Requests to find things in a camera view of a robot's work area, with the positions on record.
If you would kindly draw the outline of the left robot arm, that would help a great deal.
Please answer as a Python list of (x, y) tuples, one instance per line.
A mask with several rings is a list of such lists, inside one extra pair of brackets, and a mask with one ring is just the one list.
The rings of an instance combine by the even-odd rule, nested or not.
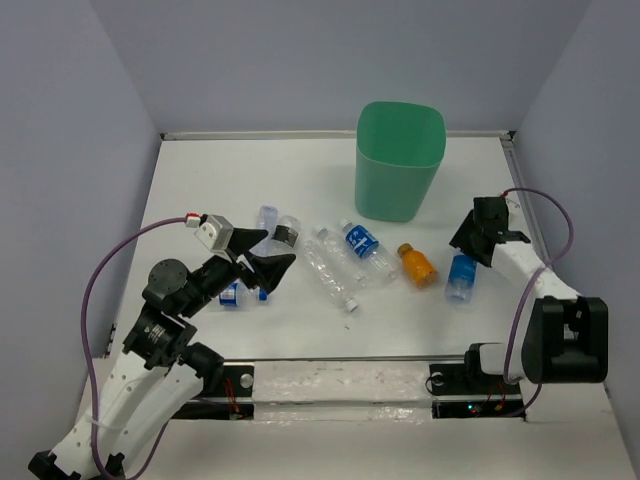
[(296, 257), (260, 257), (252, 248), (264, 229), (233, 227), (219, 215), (189, 213), (167, 221), (193, 229), (211, 253), (190, 271), (181, 261), (158, 262), (143, 290), (144, 305), (103, 384), (88, 371), (91, 403), (64, 439), (28, 465), (39, 479), (128, 479), (145, 446), (157, 447), (175, 413), (215, 392), (224, 359), (194, 341), (190, 319), (235, 281), (273, 292)]

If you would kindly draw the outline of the clear ribbed bottle white cap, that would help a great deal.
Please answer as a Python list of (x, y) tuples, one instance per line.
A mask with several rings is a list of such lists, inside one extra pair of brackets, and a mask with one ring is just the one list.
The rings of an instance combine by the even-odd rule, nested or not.
[(301, 247), (306, 264), (333, 303), (346, 313), (353, 313), (359, 303), (328, 254), (314, 241), (306, 240)]

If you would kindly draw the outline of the blue-cap blue-label water bottle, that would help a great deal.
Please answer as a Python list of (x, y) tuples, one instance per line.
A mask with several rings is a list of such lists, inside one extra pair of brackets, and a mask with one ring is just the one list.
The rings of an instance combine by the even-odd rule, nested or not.
[(445, 297), (456, 304), (468, 304), (471, 301), (477, 262), (464, 254), (457, 254), (452, 263), (445, 287)]

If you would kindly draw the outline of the small orange juice bottle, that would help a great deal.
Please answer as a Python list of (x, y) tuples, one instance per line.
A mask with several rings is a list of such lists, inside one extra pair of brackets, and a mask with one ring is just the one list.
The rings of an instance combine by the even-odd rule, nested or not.
[(397, 248), (402, 267), (408, 278), (418, 289), (425, 289), (438, 279), (438, 272), (427, 257), (409, 243)]

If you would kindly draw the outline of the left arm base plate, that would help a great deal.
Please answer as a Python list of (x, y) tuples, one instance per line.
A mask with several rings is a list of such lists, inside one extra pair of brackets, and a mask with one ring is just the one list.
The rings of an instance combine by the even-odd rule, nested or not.
[(251, 420), (254, 416), (252, 398), (254, 367), (243, 363), (228, 363), (218, 380), (206, 380), (202, 391), (185, 403), (173, 420)]

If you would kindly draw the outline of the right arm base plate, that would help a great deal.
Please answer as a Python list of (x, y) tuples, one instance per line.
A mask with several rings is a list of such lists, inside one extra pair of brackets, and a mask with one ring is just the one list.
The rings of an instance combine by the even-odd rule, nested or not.
[(524, 406), (519, 385), (501, 375), (471, 373), (463, 363), (430, 364), (425, 387), (436, 420), (508, 417)]

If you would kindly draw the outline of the white-cap blue-label drink bottle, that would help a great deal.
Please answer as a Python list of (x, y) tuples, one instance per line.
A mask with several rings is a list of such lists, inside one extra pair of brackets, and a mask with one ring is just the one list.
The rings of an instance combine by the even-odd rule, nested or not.
[(343, 219), (341, 234), (356, 259), (380, 283), (390, 283), (397, 277), (398, 264), (388, 250), (363, 225)]

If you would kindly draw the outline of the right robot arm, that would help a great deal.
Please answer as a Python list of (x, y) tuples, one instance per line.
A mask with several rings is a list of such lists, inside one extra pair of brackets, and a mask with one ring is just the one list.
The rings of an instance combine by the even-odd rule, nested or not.
[(493, 269), (523, 293), (504, 343), (470, 347), (477, 357), (460, 368), (462, 384), (482, 392), (502, 375), (534, 384), (601, 383), (608, 373), (609, 316), (599, 297), (562, 281), (525, 233), (509, 226), (503, 196), (476, 197), (450, 245)]

